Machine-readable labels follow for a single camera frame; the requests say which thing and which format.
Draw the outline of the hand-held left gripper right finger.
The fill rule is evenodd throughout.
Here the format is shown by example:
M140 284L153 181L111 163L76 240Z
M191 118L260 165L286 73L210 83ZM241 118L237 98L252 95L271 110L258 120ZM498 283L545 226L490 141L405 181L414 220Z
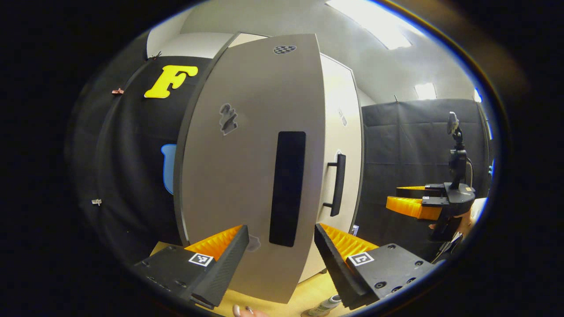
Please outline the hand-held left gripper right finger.
M410 289L436 267L397 243L377 246L323 223L315 225L314 242L342 304L351 310Z

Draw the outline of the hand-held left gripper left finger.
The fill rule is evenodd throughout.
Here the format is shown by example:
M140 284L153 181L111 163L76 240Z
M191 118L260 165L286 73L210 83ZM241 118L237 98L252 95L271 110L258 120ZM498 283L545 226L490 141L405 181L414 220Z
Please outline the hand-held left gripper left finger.
M164 247L136 263L134 275L177 303L214 309L248 244L247 225L237 225L187 247Z

